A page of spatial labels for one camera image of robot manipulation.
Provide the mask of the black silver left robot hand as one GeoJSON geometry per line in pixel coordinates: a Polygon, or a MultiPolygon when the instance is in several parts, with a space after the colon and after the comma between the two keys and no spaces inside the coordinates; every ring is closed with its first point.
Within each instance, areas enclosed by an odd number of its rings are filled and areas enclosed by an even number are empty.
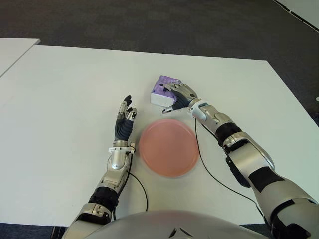
{"type": "Polygon", "coordinates": [[[131,103],[132,96],[128,95],[120,105],[115,124],[115,141],[128,141],[132,133],[137,109],[129,107],[131,103]]]}

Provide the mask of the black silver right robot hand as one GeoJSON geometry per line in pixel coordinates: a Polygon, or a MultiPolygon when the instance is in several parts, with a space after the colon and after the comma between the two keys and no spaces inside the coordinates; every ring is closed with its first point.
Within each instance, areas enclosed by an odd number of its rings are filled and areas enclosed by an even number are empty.
{"type": "Polygon", "coordinates": [[[196,92],[185,83],[169,83],[164,84],[163,87],[164,91],[170,91],[176,97],[175,102],[171,106],[162,110],[163,114],[187,108],[189,107],[190,102],[197,98],[196,92]]]}

